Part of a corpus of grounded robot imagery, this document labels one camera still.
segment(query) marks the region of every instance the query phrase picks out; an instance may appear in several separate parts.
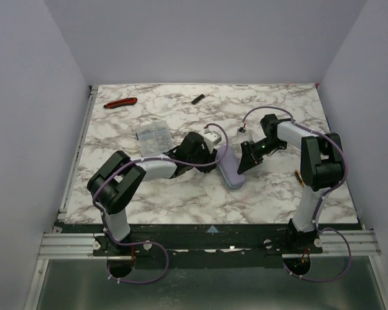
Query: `blue triangle marker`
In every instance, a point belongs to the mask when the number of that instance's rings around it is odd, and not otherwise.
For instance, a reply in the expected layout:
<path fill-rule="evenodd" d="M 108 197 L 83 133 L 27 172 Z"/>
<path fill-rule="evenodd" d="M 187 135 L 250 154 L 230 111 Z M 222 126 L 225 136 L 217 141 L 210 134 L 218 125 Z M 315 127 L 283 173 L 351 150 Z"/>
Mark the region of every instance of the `blue triangle marker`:
<path fill-rule="evenodd" d="M 217 228 L 214 227 L 214 225 L 211 225 L 211 227 L 207 230 L 207 233 L 210 233 L 210 234 L 217 234 L 219 231 L 217 230 Z"/>

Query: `gray wall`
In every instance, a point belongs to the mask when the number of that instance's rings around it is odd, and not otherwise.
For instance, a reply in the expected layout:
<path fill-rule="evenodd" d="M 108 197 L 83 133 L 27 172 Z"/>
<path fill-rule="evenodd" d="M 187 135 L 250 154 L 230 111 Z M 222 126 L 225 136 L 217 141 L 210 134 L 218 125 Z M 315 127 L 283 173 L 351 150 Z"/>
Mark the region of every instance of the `gray wall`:
<path fill-rule="evenodd" d="M 362 10 L 319 89 L 349 158 L 349 185 L 388 271 L 388 0 Z"/>
<path fill-rule="evenodd" d="M 90 83 L 315 83 L 365 0 L 45 0 Z"/>
<path fill-rule="evenodd" d="M 0 309 L 22 309 L 89 88 L 42 0 L 0 1 Z"/>

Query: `marble surface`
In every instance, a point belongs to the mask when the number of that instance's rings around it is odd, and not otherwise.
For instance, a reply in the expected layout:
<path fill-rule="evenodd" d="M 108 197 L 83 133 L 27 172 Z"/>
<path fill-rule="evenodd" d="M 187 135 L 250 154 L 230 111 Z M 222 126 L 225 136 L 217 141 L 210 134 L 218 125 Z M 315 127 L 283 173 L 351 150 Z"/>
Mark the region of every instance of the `marble surface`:
<path fill-rule="evenodd" d="M 200 94 L 207 97 L 192 105 Z M 138 103 L 114 110 L 103 108 L 126 97 L 137 97 Z M 226 129 L 240 158 L 244 136 L 237 134 L 237 128 L 250 109 L 261 105 L 282 107 L 307 127 L 328 131 L 314 85 L 100 86 L 65 222 L 101 223 L 86 184 L 113 152 L 140 156 L 137 126 L 165 120 L 174 145 L 178 145 L 189 131 L 199 132 L 205 124 L 216 122 Z M 276 110 L 259 110 L 249 116 L 247 127 L 253 129 L 255 141 L 264 137 L 259 120 L 269 113 L 285 117 Z M 299 150 L 291 146 L 276 152 L 246 172 L 246 183 L 236 191 L 225 188 L 216 170 L 203 174 L 193 169 L 174 180 L 144 182 L 127 206 L 129 223 L 287 223 L 302 195 L 293 175 L 299 159 Z M 329 196 L 320 222 L 357 222 L 346 186 Z"/>

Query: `transparent plastic box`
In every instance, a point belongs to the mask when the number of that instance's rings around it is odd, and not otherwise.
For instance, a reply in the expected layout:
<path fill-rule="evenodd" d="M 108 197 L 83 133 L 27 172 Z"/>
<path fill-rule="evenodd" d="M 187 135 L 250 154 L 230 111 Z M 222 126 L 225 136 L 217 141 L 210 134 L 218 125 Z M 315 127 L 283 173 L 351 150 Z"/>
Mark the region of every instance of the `transparent plastic box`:
<path fill-rule="evenodd" d="M 166 121 L 139 126 L 136 129 L 136 138 L 141 145 L 142 157 L 157 156 L 174 147 Z"/>

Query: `red box cutter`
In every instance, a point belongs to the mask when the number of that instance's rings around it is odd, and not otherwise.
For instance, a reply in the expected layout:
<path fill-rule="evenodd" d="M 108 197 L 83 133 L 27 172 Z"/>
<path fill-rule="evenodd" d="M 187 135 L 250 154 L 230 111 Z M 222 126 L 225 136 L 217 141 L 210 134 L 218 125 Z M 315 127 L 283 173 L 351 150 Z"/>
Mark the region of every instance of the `red box cutter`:
<path fill-rule="evenodd" d="M 112 101 L 103 106 L 104 109 L 115 109 L 125 105 L 134 105 L 138 100 L 135 97 Z"/>

